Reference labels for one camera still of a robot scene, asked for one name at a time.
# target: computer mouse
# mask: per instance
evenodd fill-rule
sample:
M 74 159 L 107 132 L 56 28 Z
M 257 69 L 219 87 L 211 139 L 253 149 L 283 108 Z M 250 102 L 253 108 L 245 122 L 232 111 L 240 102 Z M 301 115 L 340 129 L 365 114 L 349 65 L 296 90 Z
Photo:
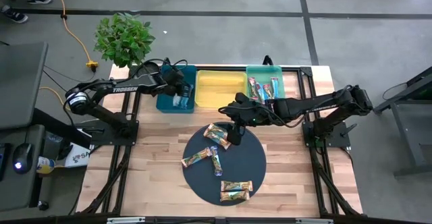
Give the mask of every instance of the computer mouse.
M 32 150 L 33 145 L 22 143 L 13 151 L 12 163 L 13 170 L 15 170 L 16 173 L 24 174 L 32 169 Z

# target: black line on floor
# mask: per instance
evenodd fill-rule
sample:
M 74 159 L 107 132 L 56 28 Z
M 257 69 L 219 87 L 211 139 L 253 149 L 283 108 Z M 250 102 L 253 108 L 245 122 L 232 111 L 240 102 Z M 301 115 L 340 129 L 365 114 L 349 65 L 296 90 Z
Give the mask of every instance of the black line on floor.
M 27 14 L 60 15 L 61 9 L 27 9 L 15 8 Z M 303 13 L 278 11 L 127 11 L 127 10 L 93 10 L 69 9 L 69 15 L 110 16 L 115 13 L 140 14 L 142 16 L 228 16 L 228 17 L 266 17 L 266 18 L 333 18 L 333 19 L 407 19 L 432 20 L 432 14 L 378 14 L 378 13 Z
M 310 18 L 332 18 L 332 19 L 407 19 L 428 20 L 432 14 L 378 14 L 378 13 L 309 13 Z
M 315 41 L 313 40 L 313 32 L 311 26 L 311 19 L 309 18 L 309 10 L 306 0 L 300 0 L 300 6 L 302 7 L 302 12 L 305 16 L 303 16 L 304 22 L 304 30 L 306 32 L 306 41 L 308 43 L 310 62 L 312 65 L 319 65 L 317 49 L 315 47 Z
M 60 15 L 61 9 L 20 9 L 14 10 L 27 14 Z M 69 9 L 67 15 L 93 15 L 110 16 L 115 13 L 140 14 L 142 16 L 227 16 L 227 17 L 272 17 L 272 18 L 301 18 L 301 12 L 276 12 L 276 11 L 126 11 L 126 10 L 91 10 Z

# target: blue bin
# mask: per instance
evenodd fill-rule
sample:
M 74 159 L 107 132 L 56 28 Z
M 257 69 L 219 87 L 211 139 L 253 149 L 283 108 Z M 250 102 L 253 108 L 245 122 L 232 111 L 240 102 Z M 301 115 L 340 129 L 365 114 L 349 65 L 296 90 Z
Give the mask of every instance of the blue bin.
M 193 113 L 195 108 L 195 88 L 196 88 L 196 67 L 195 65 L 188 65 L 183 67 L 182 72 L 184 74 L 184 81 L 190 85 L 193 85 L 192 94 L 188 101 L 187 109 L 181 109 L 173 106 L 173 97 L 165 94 L 157 95 L 156 108 L 162 113 Z M 161 67 L 161 73 L 164 74 L 170 70 L 169 65 L 163 65 Z

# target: round black mat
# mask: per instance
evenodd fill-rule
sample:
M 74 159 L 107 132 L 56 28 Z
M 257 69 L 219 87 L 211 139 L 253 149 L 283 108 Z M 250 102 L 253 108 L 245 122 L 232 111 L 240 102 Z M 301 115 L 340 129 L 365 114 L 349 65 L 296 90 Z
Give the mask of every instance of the round black mat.
M 226 128 L 229 123 L 219 122 L 215 125 Z M 187 168 L 183 168 L 184 178 L 195 194 L 203 200 L 221 206 L 240 204 L 244 200 L 221 202 L 221 180 L 225 181 L 249 181 L 252 180 L 252 197 L 264 180 L 266 160 L 263 146 L 258 138 L 246 129 L 240 145 L 231 145 L 227 150 L 216 142 L 204 137 L 204 131 L 208 125 L 197 131 L 189 140 L 184 149 L 183 158 L 202 151 L 206 147 L 218 146 L 217 152 L 223 170 L 222 176 L 215 175 L 215 169 L 211 157 L 203 159 Z

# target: teal bin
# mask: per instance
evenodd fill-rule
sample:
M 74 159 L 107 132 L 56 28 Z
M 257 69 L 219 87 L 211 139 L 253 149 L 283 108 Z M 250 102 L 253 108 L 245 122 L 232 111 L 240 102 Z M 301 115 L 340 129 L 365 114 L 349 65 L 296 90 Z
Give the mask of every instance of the teal bin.
M 162 113 L 193 113 L 195 108 L 195 88 L 196 88 L 196 67 L 194 65 L 188 65 L 186 67 L 181 66 L 181 71 L 184 74 L 184 81 L 190 85 L 193 85 L 192 94 L 190 95 L 188 106 L 186 109 L 173 106 L 173 97 L 165 94 L 157 95 L 156 108 Z M 170 70 L 169 65 L 163 65 L 161 67 L 161 74 Z
M 278 79 L 278 93 L 279 98 L 285 97 L 284 88 L 284 75 L 282 74 L 282 68 L 276 65 L 249 65 L 246 67 L 246 76 L 248 77 L 248 96 L 251 97 L 251 90 L 249 84 L 249 78 L 255 78 L 255 82 L 261 85 L 270 84 L 271 78 L 276 77 Z

